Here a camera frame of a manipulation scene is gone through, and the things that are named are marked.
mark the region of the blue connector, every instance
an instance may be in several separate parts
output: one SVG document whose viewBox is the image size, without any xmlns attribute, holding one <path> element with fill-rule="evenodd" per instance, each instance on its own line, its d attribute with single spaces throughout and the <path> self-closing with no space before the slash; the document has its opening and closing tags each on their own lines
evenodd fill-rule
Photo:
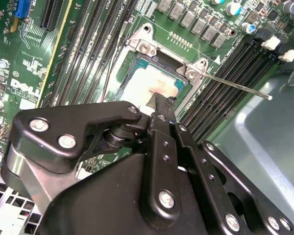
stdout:
<svg viewBox="0 0 294 235">
<path fill-rule="evenodd" d="M 18 18 L 25 18 L 29 14 L 31 6 L 31 0 L 19 0 L 18 10 L 16 11 L 15 15 Z"/>
</svg>

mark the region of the ram slot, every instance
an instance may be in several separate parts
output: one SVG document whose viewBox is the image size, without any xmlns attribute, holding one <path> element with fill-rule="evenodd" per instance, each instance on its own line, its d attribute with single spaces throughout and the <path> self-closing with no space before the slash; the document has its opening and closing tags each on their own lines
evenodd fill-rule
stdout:
<svg viewBox="0 0 294 235">
<path fill-rule="evenodd" d="M 72 43 L 68 49 L 68 53 L 65 56 L 64 63 L 60 74 L 58 76 L 57 82 L 54 87 L 54 92 L 52 94 L 51 103 L 52 105 L 59 105 L 59 101 L 63 95 L 63 91 L 65 90 L 65 85 L 68 83 L 70 79 L 69 74 L 71 73 L 73 67 L 72 63 L 76 60 L 78 52 L 82 46 L 83 38 L 87 33 L 87 29 L 89 27 L 89 23 L 93 15 L 95 15 L 95 9 L 97 7 L 98 1 L 87 0 L 81 12 L 85 12 L 85 14 L 81 14 L 80 20 L 76 27 Z"/>
</svg>

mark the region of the pcie slot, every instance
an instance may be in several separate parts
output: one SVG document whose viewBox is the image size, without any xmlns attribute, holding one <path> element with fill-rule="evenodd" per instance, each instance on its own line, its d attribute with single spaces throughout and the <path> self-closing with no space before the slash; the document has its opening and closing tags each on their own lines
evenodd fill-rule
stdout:
<svg viewBox="0 0 294 235">
<path fill-rule="evenodd" d="M 259 68 L 256 71 L 254 71 L 252 75 L 249 76 L 252 79 L 245 82 L 244 85 L 248 87 L 255 86 L 260 81 L 260 79 L 266 74 L 266 72 L 272 67 L 272 65 L 272 61 L 268 59 L 261 59 L 257 63 L 257 66 Z M 220 112 L 210 119 L 210 121 L 206 125 L 206 128 L 202 126 L 202 129 L 198 129 L 196 133 L 193 134 L 193 138 L 197 143 L 207 138 L 214 131 L 214 129 L 218 125 L 220 125 L 221 122 L 229 115 L 229 113 L 233 112 L 235 107 L 246 96 L 246 92 L 239 91 L 235 88 L 230 89 L 234 91 L 234 95 L 232 95 L 232 97 L 223 104 Z"/>
<path fill-rule="evenodd" d="M 93 0 L 87 0 L 81 12 L 87 12 L 90 5 L 93 4 Z M 74 61 L 77 57 L 77 53 L 80 50 L 80 47 L 82 45 L 83 38 L 85 37 L 86 34 L 86 29 L 89 26 L 90 19 L 93 17 L 95 14 L 95 9 L 97 7 L 98 1 L 96 1 L 91 9 L 91 15 L 88 14 L 81 14 L 80 20 L 78 22 L 78 25 L 75 30 L 75 34 L 72 39 L 72 43 L 70 44 L 70 48 L 68 49 L 68 53 L 65 56 L 65 61 L 63 63 L 62 69 L 60 71 L 60 74 L 58 76 L 58 80 L 55 84 L 54 92 L 52 94 L 52 101 L 51 103 L 54 104 L 59 104 L 59 100 L 61 99 L 61 95 L 63 93 L 65 84 L 67 83 L 69 77 L 67 74 L 70 74 L 71 69 L 72 69 L 72 64 L 71 61 Z"/>
<path fill-rule="evenodd" d="M 98 40 L 100 40 L 100 37 L 101 37 L 101 32 L 104 28 L 104 24 L 107 20 L 107 16 L 110 14 L 110 11 L 112 9 L 112 6 L 113 6 L 113 3 L 115 2 L 116 0 L 113 0 L 109 6 L 108 6 L 108 9 L 107 10 L 107 14 L 104 16 L 104 19 L 103 21 L 101 22 L 100 21 L 100 18 L 106 8 L 106 1 L 101 1 L 98 5 L 98 8 L 96 8 L 94 10 L 95 14 L 94 14 L 94 17 L 90 23 L 90 27 L 88 27 L 87 29 L 87 35 L 86 37 L 83 39 L 82 41 L 82 46 L 80 47 L 80 50 L 77 54 L 77 57 L 74 61 L 74 64 L 73 64 L 73 69 L 71 70 L 71 72 L 68 74 L 68 81 L 67 83 L 65 84 L 65 87 L 64 87 L 64 92 L 59 100 L 59 104 L 60 105 L 65 105 L 65 103 L 68 101 L 68 97 L 69 97 L 69 94 L 71 93 L 72 91 L 72 88 L 74 86 L 74 82 L 78 79 L 79 76 L 77 76 L 77 73 L 79 72 L 80 70 L 80 66 L 81 66 L 81 63 L 83 61 L 83 58 L 84 56 L 86 55 L 86 52 L 87 52 L 87 49 L 89 48 L 90 46 L 90 42 L 91 42 L 91 39 L 93 38 L 94 34 L 96 33 L 96 37 L 94 38 L 94 41 L 91 45 L 91 50 L 90 50 L 90 53 L 92 53 L 92 51 L 97 47 L 97 43 L 98 43 Z"/>
<path fill-rule="evenodd" d="M 115 23 L 115 19 L 118 16 L 118 12 L 120 11 L 120 8 L 123 4 L 123 1 L 119 0 L 116 1 L 115 4 L 110 4 L 111 8 L 113 8 L 113 11 L 111 12 L 111 14 L 107 14 L 106 18 L 105 18 L 105 24 L 103 26 L 104 31 L 102 32 L 102 34 L 98 37 L 99 40 L 96 44 L 96 46 L 94 47 L 94 50 L 92 51 L 92 54 L 90 56 L 90 58 L 88 59 L 87 65 L 85 67 L 85 70 L 82 73 L 81 79 L 78 83 L 77 89 L 73 95 L 73 99 L 71 104 L 76 104 L 78 99 L 80 98 L 80 95 L 84 89 L 84 86 L 87 82 L 87 79 L 91 73 L 91 70 L 95 64 L 95 61 L 99 55 L 100 50 L 103 47 L 103 44 L 105 43 L 108 34 L 111 32 L 112 27 L 113 27 L 113 23 Z"/>
<path fill-rule="evenodd" d="M 239 58 L 241 58 L 242 53 L 244 54 L 245 51 L 247 51 L 247 48 L 249 48 L 249 45 L 245 44 L 244 42 L 241 42 L 236 50 L 234 50 L 233 54 L 229 57 L 228 61 L 226 62 L 216 73 L 216 76 L 223 78 L 224 73 L 227 71 L 227 68 L 233 67 L 233 65 L 238 61 Z M 210 81 L 207 87 L 204 89 L 200 97 L 205 97 L 207 94 L 212 94 L 220 85 L 220 83 L 215 81 Z M 198 105 L 202 102 L 201 99 L 197 99 L 194 104 L 189 108 L 189 110 L 184 114 L 182 121 L 185 125 L 188 125 L 192 119 L 194 118 L 193 112 L 199 112 Z"/>
<path fill-rule="evenodd" d="M 232 82 L 237 82 L 237 79 L 239 79 L 239 74 L 242 73 L 246 68 L 249 63 L 251 63 L 251 60 L 255 57 L 257 52 L 255 50 L 247 50 L 246 53 L 242 54 L 242 56 L 236 61 L 235 66 L 233 66 L 229 72 L 226 73 L 225 79 L 232 81 Z M 217 89 L 216 92 L 214 92 L 213 96 L 209 96 L 206 100 L 208 101 L 208 105 L 204 106 L 204 109 L 199 108 L 199 112 L 196 114 L 195 118 L 192 120 L 192 123 L 188 125 L 188 128 L 191 130 L 191 133 L 195 131 L 196 128 L 201 123 L 201 120 L 204 118 L 202 113 L 207 112 L 207 109 L 210 110 L 214 108 L 214 106 L 219 102 L 220 100 L 220 95 L 223 95 L 228 89 L 227 85 L 220 85 L 219 88 Z"/>
<path fill-rule="evenodd" d="M 246 71 L 246 73 L 244 74 L 244 76 L 241 76 L 239 81 L 237 81 L 237 83 L 245 85 L 250 78 L 252 77 L 253 73 L 255 73 L 254 71 L 254 66 L 260 66 L 263 62 L 265 61 L 265 59 L 260 56 L 257 58 L 256 62 L 253 63 L 252 67 L 249 67 L 248 70 Z M 217 107 L 212 107 L 211 109 L 207 110 L 206 114 L 202 115 L 198 124 L 196 125 L 196 131 L 194 133 L 194 136 L 199 135 L 202 132 L 202 128 L 201 126 L 209 126 L 209 124 L 215 119 L 215 116 L 217 114 L 219 114 L 220 112 L 224 112 L 224 108 L 227 106 L 227 104 L 233 99 L 233 97 L 235 96 L 235 94 L 239 91 L 235 88 L 229 87 L 229 86 L 224 86 L 225 90 L 223 90 L 222 94 L 219 95 L 218 97 L 216 97 L 216 100 L 214 100 L 214 102 L 216 102 L 216 104 L 222 99 L 223 102 L 220 102 Z"/>
<path fill-rule="evenodd" d="M 64 0 L 46 0 L 43 14 L 40 20 L 40 27 L 46 31 L 54 31 L 59 17 Z"/>
</svg>

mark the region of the green circuit board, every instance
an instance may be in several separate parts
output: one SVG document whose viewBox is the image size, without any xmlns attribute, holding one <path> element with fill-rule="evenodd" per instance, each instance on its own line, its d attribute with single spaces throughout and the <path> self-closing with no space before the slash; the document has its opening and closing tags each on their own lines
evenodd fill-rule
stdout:
<svg viewBox="0 0 294 235">
<path fill-rule="evenodd" d="M 282 13 L 282 2 L 280 1 L 243 0 L 241 1 L 242 11 L 237 16 L 225 14 L 225 6 L 231 2 L 230 0 L 218 5 L 213 5 L 208 0 L 172 0 L 166 12 L 157 8 L 159 2 L 160 0 L 136 2 L 135 9 L 128 18 L 118 52 L 125 47 L 126 39 L 130 38 L 145 23 L 152 24 L 153 40 L 178 57 L 189 63 L 194 63 L 199 58 L 206 58 L 209 62 L 207 69 L 209 74 L 215 74 L 245 36 L 245 33 L 241 31 L 241 25 L 245 22 L 250 22 L 257 28 L 270 24 L 277 33 L 285 35 L 289 43 L 294 46 L 294 21 Z M 75 39 L 81 40 L 89 36 L 87 28 L 85 27 L 84 34 L 81 34 L 79 26 L 85 26 L 87 22 L 92 21 L 92 10 L 95 3 L 95 1 L 64 0 L 58 12 L 59 19 L 55 29 L 47 31 L 40 25 L 46 1 L 32 0 L 28 16 L 20 19 L 15 16 L 19 6 L 18 0 L 0 0 L 0 101 L 4 103 L 4 107 L 0 109 L 0 150 L 5 149 L 12 118 L 20 110 L 57 105 L 53 101 L 57 100 L 64 91 L 68 93 L 64 104 L 72 103 L 82 77 L 81 74 L 84 73 L 83 70 L 89 63 L 90 52 L 81 57 L 82 62 L 69 87 L 66 87 L 69 74 L 66 74 L 63 68 L 74 66 L 74 61 L 68 55 L 72 50 L 76 50 L 75 46 L 79 41 Z M 173 20 L 171 13 L 176 4 L 182 6 L 183 13 L 178 19 Z M 99 23 L 103 24 L 108 19 L 106 8 L 103 9 L 98 19 Z M 207 11 L 204 16 L 201 15 L 203 9 Z M 276 12 L 273 18 L 270 15 L 272 11 Z M 210 26 L 218 34 L 224 36 L 225 40 L 220 48 L 213 46 L 211 41 L 203 39 L 202 35 L 193 33 L 193 24 L 189 27 L 181 25 L 182 17 L 186 12 L 194 14 L 193 24 L 197 20 L 202 20 L 205 27 Z M 79 24 L 82 16 L 84 24 Z M 86 45 L 86 48 L 92 45 L 94 38 L 94 35 L 90 35 L 89 45 Z M 106 38 L 104 43 L 110 40 L 109 37 Z M 107 54 L 107 48 L 103 47 L 100 53 L 103 58 Z M 137 54 L 137 52 L 129 53 L 123 61 L 115 78 L 119 83 L 109 88 L 110 95 L 107 100 L 115 100 L 113 94 L 120 88 Z M 103 62 L 102 59 L 98 61 L 104 66 L 108 65 L 107 61 Z M 91 68 L 85 85 L 79 88 L 80 97 L 76 103 L 86 102 L 87 94 L 91 96 L 87 102 L 98 102 L 106 78 L 106 69 L 97 74 L 99 64 L 96 66 Z M 97 79 L 98 82 L 91 90 L 94 79 Z M 179 93 L 179 101 L 189 89 L 189 85 L 185 86 Z"/>
</svg>

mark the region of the hex bolt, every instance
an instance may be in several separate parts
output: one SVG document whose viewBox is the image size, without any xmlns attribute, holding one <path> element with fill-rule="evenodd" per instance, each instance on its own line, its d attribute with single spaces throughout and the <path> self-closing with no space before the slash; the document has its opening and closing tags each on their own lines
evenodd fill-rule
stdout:
<svg viewBox="0 0 294 235">
<path fill-rule="evenodd" d="M 58 139 L 58 143 L 63 148 L 74 148 L 76 146 L 76 140 L 69 135 L 62 135 Z"/>
<path fill-rule="evenodd" d="M 240 230 L 240 224 L 233 215 L 226 214 L 225 220 L 230 229 L 232 229 L 235 232 L 238 232 Z"/>
<path fill-rule="evenodd" d="M 268 217 L 268 221 L 270 225 L 275 229 L 275 230 L 280 230 L 280 226 L 278 222 L 271 216 Z"/>
<path fill-rule="evenodd" d="M 171 209 L 174 207 L 174 199 L 171 193 L 167 191 L 161 191 L 159 193 L 159 201 L 165 208 Z"/>
<path fill-rule="evenodd" d="M 214 147 L 211 145 L 211 144 L 207 144 L 207 147 L 208 147 L 208 149 L 210 150 L 210 151 L 214 151 L 215 149 L 214 149 Z"/>
<path fill-rule="evenodd" d="M 49 128 L 49 125 L 44 120 L 34 119 L 34 120 L 30 121 L 29 127 L 34 131 L 43 132 Z"/>
</svg>

